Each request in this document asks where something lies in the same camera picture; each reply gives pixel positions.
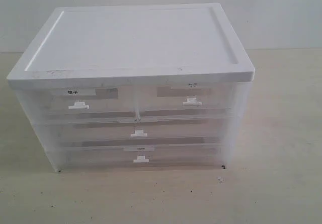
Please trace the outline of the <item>wide clear drawer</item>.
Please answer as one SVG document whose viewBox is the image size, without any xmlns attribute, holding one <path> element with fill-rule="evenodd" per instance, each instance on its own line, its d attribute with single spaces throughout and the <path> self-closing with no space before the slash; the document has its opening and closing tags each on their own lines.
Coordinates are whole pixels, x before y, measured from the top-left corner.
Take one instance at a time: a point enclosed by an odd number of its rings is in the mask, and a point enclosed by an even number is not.
<svg viewBox="0 0 322 224">
<path fill-rule="evenodd" d="M 158 168 L 210 166 L 226 168 L 222 147 L 213 143 L 137 146 L 66 147 L 50 154 L 53 167 Z"/>
<path fill-rule="evenodd" d="M 48 125 L 60 146 L 113 146 L 143 144 L 149 140 L 218 138 L 225 132 L 227 118 L 192 118 L 148 122 L 93 122 Z"/>
</svg>

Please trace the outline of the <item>top right small drawer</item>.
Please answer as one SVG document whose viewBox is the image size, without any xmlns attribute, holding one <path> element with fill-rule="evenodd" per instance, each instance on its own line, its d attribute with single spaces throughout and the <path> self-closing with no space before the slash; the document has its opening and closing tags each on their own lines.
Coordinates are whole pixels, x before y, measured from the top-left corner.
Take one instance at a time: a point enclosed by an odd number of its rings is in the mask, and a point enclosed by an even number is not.
<svg viewBox="0 0 322 224">
<path fill-rule="evenodd" d="M 140 111 L 227 108 L 231 86 L 215 84 L 184 88 L 184 86 L 141 86 L 136 89 Z"/>
</svg>

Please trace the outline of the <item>small drawer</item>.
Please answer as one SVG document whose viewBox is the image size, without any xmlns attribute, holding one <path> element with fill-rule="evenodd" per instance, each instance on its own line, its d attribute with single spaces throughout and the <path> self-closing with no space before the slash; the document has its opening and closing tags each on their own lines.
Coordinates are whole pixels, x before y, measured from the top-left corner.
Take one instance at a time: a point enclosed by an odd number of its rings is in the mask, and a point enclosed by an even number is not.
<svg viewBox="0 0 322 224">
<path fill-rule="evenodd" d="M 32 99 L 48 119 L 141 118 L 133 87 L 35 91 Z"/>
<path fill-rule="evenodd" d="M 136 89 L 140 111 L 227 108 L 231 86 L 215 84 L 184 88 L 184 86 L 141 86 Z"/>
</svg>

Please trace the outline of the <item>white plastic drawer cabinet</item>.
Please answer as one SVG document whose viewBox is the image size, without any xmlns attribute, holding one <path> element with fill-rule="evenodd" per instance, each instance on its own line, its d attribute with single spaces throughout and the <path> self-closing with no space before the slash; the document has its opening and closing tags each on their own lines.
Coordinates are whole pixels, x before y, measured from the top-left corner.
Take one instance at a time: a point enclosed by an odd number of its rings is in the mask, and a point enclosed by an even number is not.
<svg viewBox="0 0 322 224">
<path fill-rule="evenodd" d="M 51 153 L 78 146 L 60 146 L 48 125 L 192 118 L 227 118 L 228 123 L 218 138 L 113 146 L 213 143 L 222 147 L 228 164 L 254 75 L 255 68 L 223 8 L 207 3 L 57 8 L 7 80 L 52 167 Z M 140 119 L 48 119 L 39 114 L 32 99 L 35 91 L 111 87 L 133 87 L 137 99 L 136 89 L 141 86 L 215 84 L 231 86 L 227 108 L 139 109 Z"/>
</svg>

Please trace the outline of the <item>top left small drawer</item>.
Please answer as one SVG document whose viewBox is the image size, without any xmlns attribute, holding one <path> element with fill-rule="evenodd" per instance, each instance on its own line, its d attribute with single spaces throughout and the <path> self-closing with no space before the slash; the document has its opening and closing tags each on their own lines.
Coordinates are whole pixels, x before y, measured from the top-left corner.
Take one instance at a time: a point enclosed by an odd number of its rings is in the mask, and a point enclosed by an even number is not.
<svg viewBox="0 0 322 224">
<path fill-rule="evenodd" d="M 48 119 L 141 118 L 133 87 L 35 91 L 32 99 Z"/>
</svg>

